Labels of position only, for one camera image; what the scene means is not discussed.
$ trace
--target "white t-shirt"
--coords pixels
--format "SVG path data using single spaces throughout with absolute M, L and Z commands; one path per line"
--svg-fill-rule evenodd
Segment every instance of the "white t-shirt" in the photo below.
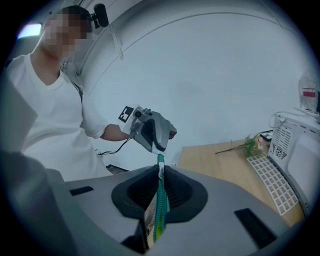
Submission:
M 112 175 L 98 157 L 88 137 L 99 138 L 108 123 L 84 92 L 81 97 L 69 78 L 45 85 L 37 76 L 29 55 L 14 59 L 7 67 L 18 92 L 37 113 L 22 152 L 58 170 L 65 181 Z

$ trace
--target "gray machine surface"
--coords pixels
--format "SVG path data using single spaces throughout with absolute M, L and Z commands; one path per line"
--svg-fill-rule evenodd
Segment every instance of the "gray machine surface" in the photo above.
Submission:
M 73 198 L 100 229 L 120 242 L 134 234 L 137 220 L 121 215 L 112 202 L 111 191 L 117 184 L 147 169 L 71 181 L 64 185 L 68 190 L 85 186 L 94 189 Z M 175 170 L 200 182 L 208 192 L 208 201 L 191 221 L 167 224 L 164 233 L 147 255 L 208 255 L 208 252 L 215 252 L 216 255 L 252 254 L 259 248 L 234 213 L 245 208 L 250 208 L 276 237 L 288 229 L 278 214 L 239 186 L 191 171 Z

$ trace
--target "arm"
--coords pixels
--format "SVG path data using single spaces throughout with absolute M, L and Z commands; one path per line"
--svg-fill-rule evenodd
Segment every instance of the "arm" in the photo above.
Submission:
M 100 138 L 106 141 L 119 142 L 129 139 L 129 135 L 122 132 L 119 125 L 109 124 Z

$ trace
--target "white grid rack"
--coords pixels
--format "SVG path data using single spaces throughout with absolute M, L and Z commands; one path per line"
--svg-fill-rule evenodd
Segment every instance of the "white grid rack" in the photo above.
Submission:
M 285 177 L 266 154 L 249 157 L 247 160 L 263 181 L 281 216 L 299 202 Z

